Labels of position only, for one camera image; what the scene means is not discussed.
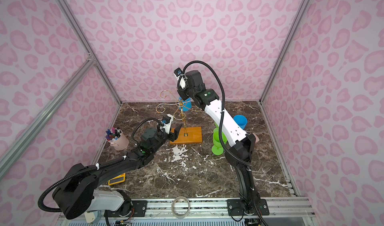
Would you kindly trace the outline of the green wine glass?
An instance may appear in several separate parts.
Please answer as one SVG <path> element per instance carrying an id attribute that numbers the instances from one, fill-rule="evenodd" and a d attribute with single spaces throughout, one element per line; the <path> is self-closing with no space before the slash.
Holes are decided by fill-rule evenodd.
<path id="1" fill-rule="evenodd" d="M 221 155 L 224 152 L 224 148 L 220 142 L 220 137 L 219 137 L 219 129 L 215 128 L 213 131 L 213 146 L 212 146 L 212 152 L 214 155 Z"/>

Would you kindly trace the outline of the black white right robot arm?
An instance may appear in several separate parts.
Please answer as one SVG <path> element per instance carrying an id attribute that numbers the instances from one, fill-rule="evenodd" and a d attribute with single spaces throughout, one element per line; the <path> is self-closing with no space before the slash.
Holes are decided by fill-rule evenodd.
<path id="1" fill-rule="evenodd" d="M 261 197 L 255 187 L 251 161 L 252 152 L 259 139 L 244 131 L 228 111 L 222 108 L 219 96 L 213 89 L 206 88 L 199 71 L 189 71 L 184 75 L 179 75 L 178 78 L 181 80 L 178 86 L 182 88 L 182 90 L 178 90 L 178 93 L 183 100 L 191 98 L 195 105 L 207 113 L 217 125 L 220 124 L 221 116 L 224 115 L 222 133 L 228 142 L 225 157 L 236 170 L 243 211 L 246 214 L 257 213 L 255 206 Z"/>

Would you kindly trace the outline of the blue wine glass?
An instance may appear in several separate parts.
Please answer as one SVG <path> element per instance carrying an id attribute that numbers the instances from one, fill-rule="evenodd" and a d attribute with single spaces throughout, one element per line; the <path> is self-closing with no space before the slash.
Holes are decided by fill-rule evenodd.
<path id="1" fill-rule="evenodd" d="M 179 97 L 179 109 L 183 112 L 187 112 L 191 110 L 192 107 L 192 99 L 187 98 L 186 100 L 183 100 L 181 97 Z"/>
<path id="2" fill-rule="evenodd" d="M 248 124 L 248 119 L 243 115 L 234 116 L 234 120 L 238 124 L 238 126 L 243 130 L 245 129 L 246 125 Z"/>

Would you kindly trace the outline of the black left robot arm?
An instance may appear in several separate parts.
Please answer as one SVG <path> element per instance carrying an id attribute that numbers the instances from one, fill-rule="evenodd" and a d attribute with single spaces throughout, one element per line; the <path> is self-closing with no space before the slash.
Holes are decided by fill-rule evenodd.
<path id="1" fill-rule="evenodd" d="M 148 128 L 141 136 L 139 146 L 119 159 L 100 165 L 73 165 L 62 182 L 54 188 L 53 199 L 68 220 L 85 212 L 107 210 L 119 216 L 132 211 L 132 200 L 123 190 L 102 193 L 97 188 L 109 180 L 129 171 L 143 168 L 151 162 L 157 150 L 166 141 L 179 137 L 181 126 L 163 134 L 159 129 Z"/>

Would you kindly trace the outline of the gold wire rack wooden base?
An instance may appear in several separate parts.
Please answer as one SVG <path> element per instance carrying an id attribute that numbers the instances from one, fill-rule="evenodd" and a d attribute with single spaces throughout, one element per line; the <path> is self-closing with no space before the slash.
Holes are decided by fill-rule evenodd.
<path id="1" fill-rule="evenodd" d="M 184 144 L 197 144 L 203 142 L 202 128 L 201 127 L 188 127 L 187 126 L 187 112 L 201 112 L 202 110 L 197 107 L 191 107 L 191 110 L 183 112 L 179 109 L 179 98 L 174 96 L 171 91 L 163 90 L 160 93 L 160 97 L 165 99 L 168 95 L 171 95 L 176 101 L 174 103 L 160 103 L 156 106 L 156 112 L 161 114 L 166 111 L 166 106 L 176 106 L 177 109 L 173 113 L 174 120 L 182 122 L 179 137 L 176 141 L 171 142 L 173 145 Z"/>

